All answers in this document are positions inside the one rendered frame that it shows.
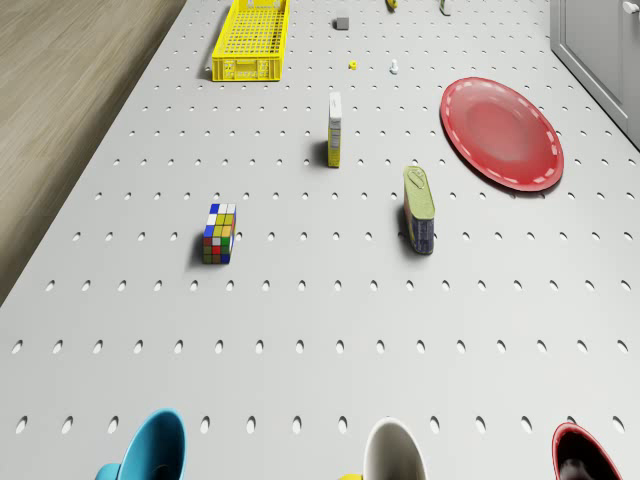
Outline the puzzle cube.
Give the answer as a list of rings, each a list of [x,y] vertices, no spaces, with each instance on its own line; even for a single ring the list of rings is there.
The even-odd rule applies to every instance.
[[[229,264],[235,239],[236,205],[214,203],[202,237],[204,264]]]

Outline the flat-sided can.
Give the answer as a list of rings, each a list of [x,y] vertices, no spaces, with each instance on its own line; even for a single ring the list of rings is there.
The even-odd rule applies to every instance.
[[[404,212],[411,245],[420,254],[434,249],[435,206],[425,171],[419,166],[406,166],[404,178]]]

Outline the white and yellow box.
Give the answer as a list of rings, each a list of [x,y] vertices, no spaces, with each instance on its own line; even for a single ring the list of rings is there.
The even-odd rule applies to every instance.
[[[342,105],[339,92],[329,95],[328,166],[338,168],[341,156]]]

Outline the red plate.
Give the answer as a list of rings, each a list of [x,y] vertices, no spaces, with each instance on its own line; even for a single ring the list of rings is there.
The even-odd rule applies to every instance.
[[[445,89],[440,116],[458,153],[490,180],[537,192],[562,177],[564,155],[555,129],[517,91],[491,79],[461,78]]]

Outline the yellow basket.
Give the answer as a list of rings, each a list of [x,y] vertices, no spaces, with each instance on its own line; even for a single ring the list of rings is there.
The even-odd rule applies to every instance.
[[[279,81],[289,15],[289,0],[233,0],[212,53],[212,80]]]

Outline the white mug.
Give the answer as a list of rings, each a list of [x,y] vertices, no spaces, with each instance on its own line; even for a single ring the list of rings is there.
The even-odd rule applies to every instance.
[[[339,480],[428,480],[422,453],[399,420],[385,417],[372,428],[364,452],[362,474]]]

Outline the blue mug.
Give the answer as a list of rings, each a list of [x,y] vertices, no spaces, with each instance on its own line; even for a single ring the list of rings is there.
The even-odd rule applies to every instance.
[[[186,432],[180,415],[161,409],[134,435],[121,463],[104,465],[95,480],[183,480]]]

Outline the white cabinet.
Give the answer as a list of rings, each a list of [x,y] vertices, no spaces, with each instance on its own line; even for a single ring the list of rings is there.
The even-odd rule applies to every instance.
[[[550,44],[640,150],[640,0],[550,0]]]

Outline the red mug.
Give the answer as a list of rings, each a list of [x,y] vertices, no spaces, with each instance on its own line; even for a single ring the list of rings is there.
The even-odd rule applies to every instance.
[[[556,428],[552,459],[556,480],[622,480],[601,444],[575,423],[565,422]]]

